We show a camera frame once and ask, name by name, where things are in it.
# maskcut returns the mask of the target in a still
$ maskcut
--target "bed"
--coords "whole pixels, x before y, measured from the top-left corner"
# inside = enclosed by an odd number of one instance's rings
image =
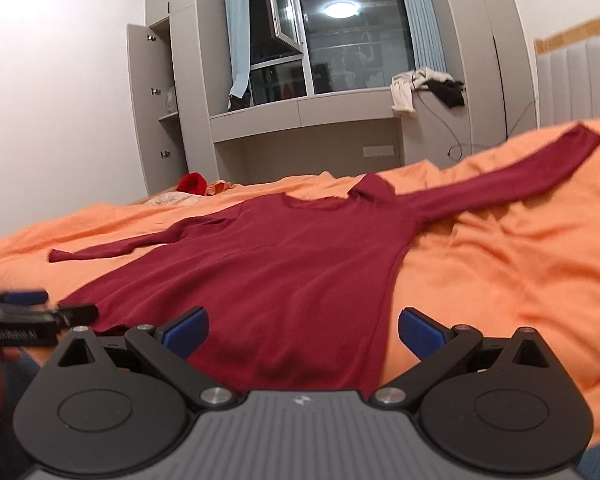
[[[600,133],[600,120],[587,125]],[[442,186],[506,166],[558,137],[569,124],[530,132],[439,170],[423,161],[381,173],[397,193]],[[43,287],[52,302],[123,266],[127,256],[47,262],[52,248],[81,248],[163,230],[190,216],[215,212],[261,194],[302,198],[345,196],[358,177],[293,176],[236,186],[193,203],[111,206],[26,228],[0,239],[0,288]],[[567,183],[510,206],[466,212],[432,225],[405,257],[393,294],[391,336],[379,383],[416,364],[397,336],[397,316],[416,306],[447,326],[468,323],[489,336],[535,326],[583,391],[600,441],[600,147]],[[42,362],[44,352],[35,352]]]
[[[535,47],[540,126],[600,118],[600,18]]]

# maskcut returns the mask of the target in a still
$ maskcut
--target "headboard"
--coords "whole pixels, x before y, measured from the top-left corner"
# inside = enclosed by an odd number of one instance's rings
[[[536,41],[540,126],[600,118],[600,18]]]

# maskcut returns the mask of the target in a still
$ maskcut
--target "black cable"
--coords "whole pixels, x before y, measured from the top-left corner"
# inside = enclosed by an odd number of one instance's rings
[[[413,86],[414,76],[415,76],[415,72],[411,75],[411,85],[412,86]],[[531,101],[529,101],[529,104],[526,105],[525,109],[522,111],[522,113],[520,114],[520,117],[515,122],[513,127],[508,132],[505,132],[505,134],[506,134],[505,138],[501,142],[498,142],[492,146],[487,146],[486,144],[474,144],[473,142],[460,142],[460,139],[458,139],[458,136],[453,131],[453,128],[451,126],[449,126],[448,123],[442,117],[440,117],[431,108],[429,108],[429,105],[427,105],[426,102],[424,102],[424,99],[421,97],[421,95],[418,91],[414,90],[414,93],[418,96],[418,99],[420,99],[420,102],[429,111],[429,113],[431,113],[431,115],[433,115],[437,120],[439,120],[442,124],[444,124],[445,128],[447,130],[449,130],[449,133],[451,133],[452,137],[454,138],[456,145],[449,148],[449,151],[446,152],[446,156],[448,156],[448,158],[450,158],[453,162],[460,162],[460,160],[462,160],[462,157],[464,156],[464,151],[462,150],[463,146],[471,148],[472,150],[473,150],[473,148],[490,150],[491,148],[495,148],[496,146],[499,146],[499,145],[503,144],[504,142],[506,142],[507,140],[509,140],[509,136],[513,133],[513,130],[515,130],[516,127],[520,124],[520,121],[524,118],[526,112],[529,110],[529,107],[536,103],[536,98],[534,97]],[[459,154],[458,158],[451,155],[451,152],[455,148],[458,148],[458,150],[460,150],[460,154]]]
[[[453,128],[451,126],[449,126],[446,121],[440,117],[437,113],[435,113],[431,108],[429,108],[429,105],[426,104],[426,102],[424,102],[424,99],[420,96],[419,92],[415,92],[415,94],[418,96],[418,99],[420,99],[420,102],[424,105],[424,107],[429,110],[429,113],[431,113],[431,115],[433,115],[435,118],[437,118],[442,124],[445,125],[445,128],[447,130],[449,130],[449,133],[452,135],[452,137],[454,138],[454,140],[456,141],[456,145],[452,146],[451,148],[449,148],[449,151],[446,152],[446,156],[448,156],[448,158],[450,158],[452,161],[454,162],[460,162],[460,160],[462,160],[462,155],[463,155],[463,151],[462,151],[462,142],[460,142],[460,139],[458,139],[458,136],[456,135],[455,131],[453,131]],[[458,158],[454,158],[451,156],[451,152],[453,151],[454,148],[458,148],[458,150],[460,150],[460,155],[458,156]]]
[[[525,109],[522,111],[522,114],[520,115],[520,117],[518,118],[518,120],[516,121],[516,124],[513,125],[513,128],[507,133],[507,139],[509,139],[509,136],[513,133],[513,130],[516,129],[516,126],[518,126],[520,124],[520,121],[522,120],[522,118],[525,116],[526,111],[529,110],[529,107],[531,105],[536,104],[536,98],[534,97],[532,99],[532,101],[525,107]]]

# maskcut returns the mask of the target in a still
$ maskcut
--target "red cloth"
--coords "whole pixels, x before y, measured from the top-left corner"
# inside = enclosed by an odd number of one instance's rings
[[[176,191],[182,191],[192,195],[206,194],[206,180],[205,177],[199,173],[189,173],[182,177],[182,180],[178,184]]]
[[[167,244],[62,304],[95,303],[98,332],[161,325],[202,305],[210,333],[189,362],[221,383],[243,391],[353,388],[368,396],[378,386],[398,268],[423,225],[545,192],[599,143],[579,125],[512,166],[450,186],[396,196],[368,174],[346,199],[260,196],[160,233],[73,254],[54,250],[49,261]]]

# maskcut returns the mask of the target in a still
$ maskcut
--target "logo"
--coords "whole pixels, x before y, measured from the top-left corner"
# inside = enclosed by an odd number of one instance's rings
[[[300,404],[300,406],[304,406],[305,404],[308,404],[309,402],[311,402],[313,399],[309,396],[306,395],[300,395],[294,398],[294,402],[296,404]]]
[[[36,341],[38,334],[35,330],[27,329],[0,329],[0,341]]]

